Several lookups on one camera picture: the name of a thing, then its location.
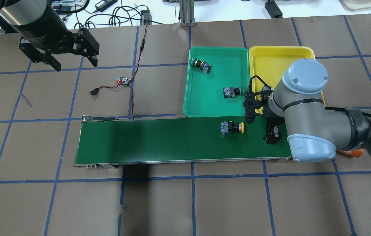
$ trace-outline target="light blue joint cover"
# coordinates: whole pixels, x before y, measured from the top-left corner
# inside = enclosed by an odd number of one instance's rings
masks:
[[[292,134],[287,137],[292,157],[304,163],[332,160],[336,156],[336,146],[326,139],[305,134]]]
[[[321,92],[327,85],[328,72],[319,61],[303,58],[289,66],[283,73],[282,81],[295,93],[312,95]]]

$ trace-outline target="green conveyor belt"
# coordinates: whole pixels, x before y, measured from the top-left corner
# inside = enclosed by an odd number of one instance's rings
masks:
[[[286,128],[277,145],[267,145],[265,119],[244,122],[244,134],[222,136],[220,123],[240,123],[243,116],[142,121],[84,122],[74,166],[175,163],[290,157]]]

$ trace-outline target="power adapter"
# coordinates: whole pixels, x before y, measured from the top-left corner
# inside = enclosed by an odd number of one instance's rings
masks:
[[[279,9],[274,0],[269,0],[266,2],[264,7],[271,18],[281,18],[283,16],[282,11]]]
[[[150,25],[152,24],[152,22],[150,22],[152,20],[152,15],[151,15],[151,11],[149,10],[141,10],[140,11],[140,25]]]

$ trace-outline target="electronic component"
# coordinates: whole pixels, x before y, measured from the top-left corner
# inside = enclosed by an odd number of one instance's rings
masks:
[[[271,18],[281,18],[283,13],[274,0],[268,0],[264,5]]]
[[[150,22],[152,20],[152,15],[151,15],[151,11],[149,10],[141,10],[140,11],[140,25],[150,25],[152,24],[152,22]]]
[[[132,80],[124,77],[117,78],[117,84],[128,87]]]
[[[211,64],[205,62],[204,60],[199,60],[197,58],[193,61],[193,66],[200,68],[200,71],[202,71],[205,74],[208,74],[211,71]]]
[[[101,0],[95,5],[95,8],[99,12],[104,12],[106,9],[108,9],[111,5],[116,3],[118,0]]]
[[[85,4],[86,0],[62,0],[62,1],[52,1],[52,7],[58,7],[58,6],[75,6],[75,4],[78,4],[80,6],[83,6]]]
[[[244,122],[234,124],[232,121],[224,121],[220,123],[220,133],[223,135],[227,133],[244,133]]]
[[[226,88],[223,88],[223,97],[224,98],[235,97],[235,96],[243,94],[243,91],[244,91],[243,87],[238,87],[238,88],[226,87]]]

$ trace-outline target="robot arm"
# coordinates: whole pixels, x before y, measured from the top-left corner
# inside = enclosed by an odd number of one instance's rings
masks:
[[[99,43],[85,28],[70,32],[52,9],[51,1],[0,0],[0,15],[22,34],[19,48],[33,63],[43,62],[60,71],[61,64],[52,54],[70,52],[87,57],[97,66]]]
[[[316,60],[297,60],[283,73],[271,91],[245,94],[245,116],[250,121],[264,107],[268,144],[280,139],[278,126],[284,119],[292,157],[301,162],[335,158],[336,150],[365,148],[371,155],[371,109],[326,108],[321,91],[328,82],[325,67]],[[262,95],[256,100],[255,94]]]

